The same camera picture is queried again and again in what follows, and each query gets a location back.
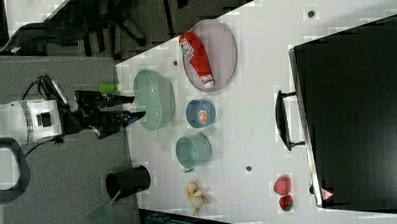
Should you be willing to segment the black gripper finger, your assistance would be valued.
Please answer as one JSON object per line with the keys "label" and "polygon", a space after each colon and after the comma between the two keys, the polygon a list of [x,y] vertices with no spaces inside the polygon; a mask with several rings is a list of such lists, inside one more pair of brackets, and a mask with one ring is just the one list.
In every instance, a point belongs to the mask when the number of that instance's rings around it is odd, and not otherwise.
{"label": "black gripper finger", "polygon": [[119,95],[108,95],[107,96],[107,106],[113,107],[118,105],[125,105],[127,103],[132,103],[134,101],[134,96],[119,96]]}
{"label": "black gripper finger", "polygon": [[130,124],[139,121],[146,116],[145,111],[130,112],[126,111],[122,113],[122,127],[127,128]]}

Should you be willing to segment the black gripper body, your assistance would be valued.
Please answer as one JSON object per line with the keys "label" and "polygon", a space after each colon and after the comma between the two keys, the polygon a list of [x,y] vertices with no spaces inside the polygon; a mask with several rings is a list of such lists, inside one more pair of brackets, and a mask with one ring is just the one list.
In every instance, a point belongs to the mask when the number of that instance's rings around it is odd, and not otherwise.
{"label": "black gripper body", "polygon": [[90,129],[98,139],[102,139],[119,132],[122,126],[122,113],[102,111],[104,107],[108,107],[108,95],[114,94],[76,90],[77,110],[71,110],[69,104],[59,105],[62,135]]}

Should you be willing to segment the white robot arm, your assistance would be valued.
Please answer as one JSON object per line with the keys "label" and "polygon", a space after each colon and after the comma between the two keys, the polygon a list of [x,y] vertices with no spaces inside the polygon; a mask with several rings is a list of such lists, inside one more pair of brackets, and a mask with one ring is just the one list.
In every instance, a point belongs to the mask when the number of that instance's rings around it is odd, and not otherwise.
{"label": "white robot arm", "polygon": [[18,100],[0,104],[0,138],[15,139],[19,145],[60,142],[64,136],[90,129],[98,139],[106,138],[146,116],[145,111],[104,111],[132,103],[134,96],[75,92],[76,110],[57,100]]}

